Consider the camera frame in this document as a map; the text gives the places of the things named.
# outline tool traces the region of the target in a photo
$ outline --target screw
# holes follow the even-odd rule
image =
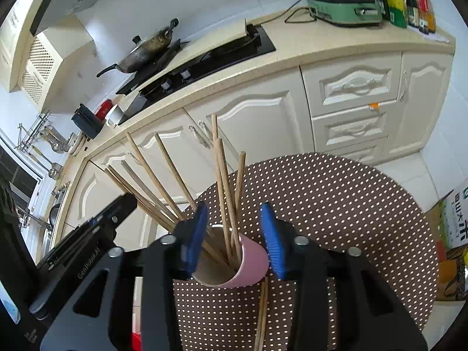
[[[348,254],[353,257],[359,257],[362,255],[362,251],[358,247],[349,247]]]
[[[160,241],[164,245],[174,244],[176,242],[176,237],[174,235],[165,235],[160,239]]]
[[[110,257],[120,257],[123,255],[123,249],[121,247],[111,248],[108,252]]]
[[[296,243],[297,245],[308,245],[309,239],[305,236],[296,236],[294,238],[294,243]]]

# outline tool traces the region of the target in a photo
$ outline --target pink cup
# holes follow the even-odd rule
[[[215,242],[224,247],[222,225],[213,225],[211,228]],[[226,271],[225,268],[202,254],[193,278],[211,288],[239,288],[260,281],[268,271],[270,264],[268,254],[260,244],[242,233],[239,234],[239,240],[242,246],[242,262],[234,276],[232,272]]]

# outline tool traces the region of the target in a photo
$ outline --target ventilation grille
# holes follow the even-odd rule
[[[44,80],[47,80],[54,65],[54,59],[39,41],[39,38],[36,38],[31,44],[29,61],[39,71]]]
[[[23,74],[21,86],[36,104],[39,104],[41,102],[42,88],[39,85],[37,85],[36,81],[32,78],[31,74],[29,74],[29,72],[27,71],[25,71]]]

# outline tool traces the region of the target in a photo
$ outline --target countertop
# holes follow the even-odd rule
[[[54,232],[61,233],[65,213],[86,162],[123,139],[127,131],[133,133],[158,118],[216,92],[299,65],[388,51],[455,54],[455,38],[439,29],[438,33],[449,39],[449,44],[431,41],[418,32],[395,27],[389,22],[384,22],[378,27],[342,28],[320,20],[306,24],[285,24],[280,18],[264,24],[263,27],[276,51],[235,64],[192,83],[151,105],[115,129],[104,126],[99,135],[88,141],[76,157],[71,157],[67,162],[69,171],[65,172],[62,180],[71,180],[72,183],[62,204],[57,231]],[[119,105],[123,110],[138,93],[139,91],[135,90],[120,100]],[[59,237],[54,233],[52,245],[58,240]]]

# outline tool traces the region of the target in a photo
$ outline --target polka dot tablecloth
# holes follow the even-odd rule
[[[230,175],[235,185],[236,173]],[[210,224],[221,223],[216,184],[200,197]],[[371,166],[321,153],[269,159],[246,167],[238,230],[264,245],[258,225],[261,203],[278,218],[329,250],[356,246],[394,289],[422,329],[435,299],[438,263],[429,225],[411,195]],[[191,208],[186,210],[192,215]],[[286,350],[295,283],[268,271],[264,350]],[[329,282],[329,344],[336,348],[335,298]],[[260,284],[213,289],[195,280],[175,281],[185,350],[251,349],[257,327]]]

